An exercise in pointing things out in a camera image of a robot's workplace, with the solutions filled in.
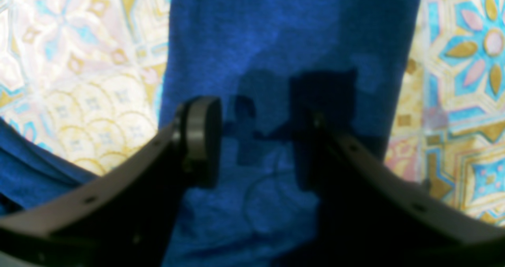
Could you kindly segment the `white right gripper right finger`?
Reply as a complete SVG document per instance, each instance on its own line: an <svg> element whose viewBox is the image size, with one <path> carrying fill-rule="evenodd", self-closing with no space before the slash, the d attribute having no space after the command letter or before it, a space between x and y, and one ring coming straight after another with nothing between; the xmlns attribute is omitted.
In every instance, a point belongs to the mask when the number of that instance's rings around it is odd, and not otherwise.
<svg viewBox="0 0 505 267"><path fill-rule="evenodd" d="M346 132L308 111L304 188L318 197L309 267L503 267L504 229L404 181Z"/></svg>

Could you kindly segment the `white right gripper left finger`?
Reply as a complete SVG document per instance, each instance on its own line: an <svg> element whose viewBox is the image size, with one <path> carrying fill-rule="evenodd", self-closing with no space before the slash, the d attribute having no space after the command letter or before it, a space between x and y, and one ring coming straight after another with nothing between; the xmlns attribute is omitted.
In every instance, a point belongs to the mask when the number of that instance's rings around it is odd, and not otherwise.
<svg viewBox="0 0 505 267"><path fill-rule="evenodd" d="M179 204L219 174L222 103L196 97L108 175L1 219L2 267L160 267Z"/></svg>

